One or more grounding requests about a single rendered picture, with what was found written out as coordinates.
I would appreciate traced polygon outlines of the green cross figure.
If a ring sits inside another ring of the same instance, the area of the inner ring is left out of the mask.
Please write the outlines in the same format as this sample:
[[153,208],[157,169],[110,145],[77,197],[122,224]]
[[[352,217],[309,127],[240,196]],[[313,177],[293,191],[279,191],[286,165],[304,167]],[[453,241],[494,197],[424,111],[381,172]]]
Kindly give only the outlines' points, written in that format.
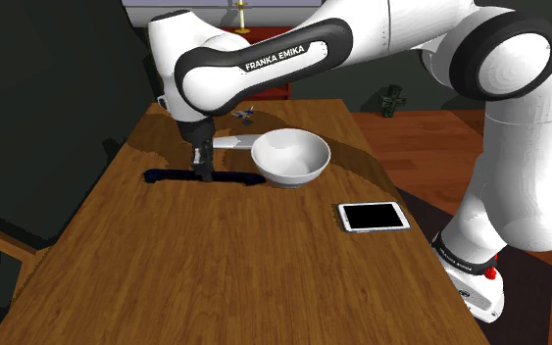
[[406,105],[407,98],[402,95],[403,88],[397,84],[390,84],[386,92],[378,98],[381,114],[385,118],[392,118],[397,107]]

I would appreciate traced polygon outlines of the white tablet with black screen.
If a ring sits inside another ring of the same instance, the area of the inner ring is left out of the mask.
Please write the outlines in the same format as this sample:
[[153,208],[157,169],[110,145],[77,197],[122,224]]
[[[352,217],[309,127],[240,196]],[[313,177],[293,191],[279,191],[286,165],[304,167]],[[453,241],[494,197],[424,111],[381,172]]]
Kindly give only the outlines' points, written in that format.
[[338,204],[337,211],[345,232],[384,232],[411,228],[396,202]]

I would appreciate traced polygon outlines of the grey flat blade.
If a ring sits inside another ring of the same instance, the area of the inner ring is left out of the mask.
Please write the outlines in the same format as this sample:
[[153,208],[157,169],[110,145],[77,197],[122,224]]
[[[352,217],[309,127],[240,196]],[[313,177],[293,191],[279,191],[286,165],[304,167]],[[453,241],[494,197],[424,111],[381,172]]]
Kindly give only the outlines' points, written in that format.
[[213,147],[215,149],[250,150],[259,137],[261,137],[261,134],[239,134],[214,137]]

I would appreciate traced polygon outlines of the small blue toy airplane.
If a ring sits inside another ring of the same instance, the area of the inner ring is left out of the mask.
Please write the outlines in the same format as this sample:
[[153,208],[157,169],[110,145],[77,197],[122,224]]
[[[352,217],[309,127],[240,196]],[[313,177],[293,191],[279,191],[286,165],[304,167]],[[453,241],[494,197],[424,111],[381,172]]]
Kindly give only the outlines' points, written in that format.
[[253,121],[251,120],[251,116],[254,114],[253,109],[254,109],[254,107],[251,106],[247,110],[239,110],[239,111],[236,111],[236,112],[232,113],[232,115],[234,117],[237,117],[237,118],[241,119],[242,123],[244,125],[250,125],[250,124],[253,123]]

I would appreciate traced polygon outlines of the dark blue long bar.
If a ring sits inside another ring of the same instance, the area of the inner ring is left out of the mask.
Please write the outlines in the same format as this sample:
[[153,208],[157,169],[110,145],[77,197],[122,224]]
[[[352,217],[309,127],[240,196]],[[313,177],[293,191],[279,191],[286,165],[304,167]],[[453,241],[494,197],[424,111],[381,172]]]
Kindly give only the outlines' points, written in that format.
[[[204,181],[204,178],[190,170],[163,170],[150,169],[143,173],[146,183],[155,183],[161,180],[197,180]],[[266,183],[267,180],[260,174],[252,172],[212,172],[211,181],[215,182],[237,182],[247,186]]]

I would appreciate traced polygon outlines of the white bowl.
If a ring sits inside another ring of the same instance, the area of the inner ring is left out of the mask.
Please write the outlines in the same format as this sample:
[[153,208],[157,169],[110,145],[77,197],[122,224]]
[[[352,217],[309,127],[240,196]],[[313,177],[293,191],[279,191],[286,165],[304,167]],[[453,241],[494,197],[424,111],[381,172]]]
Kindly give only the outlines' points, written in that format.
[[259,136],[252,145],[251,157],[267,181],[281,188],[298,188],[322,173],[331,151],[315,133],[282,128]]

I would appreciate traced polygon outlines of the wooden table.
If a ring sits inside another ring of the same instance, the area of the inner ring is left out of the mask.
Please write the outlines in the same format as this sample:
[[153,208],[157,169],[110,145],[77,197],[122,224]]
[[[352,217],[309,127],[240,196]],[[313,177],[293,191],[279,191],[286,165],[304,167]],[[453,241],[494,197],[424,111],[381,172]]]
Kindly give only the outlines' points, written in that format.
[[489,345],[417,225],[351,234],[399,195],[339,100],[263,101],[250,131],[331,149],[305,186],[166,180],[189,148],[150,107],[0,324],[0,345]]

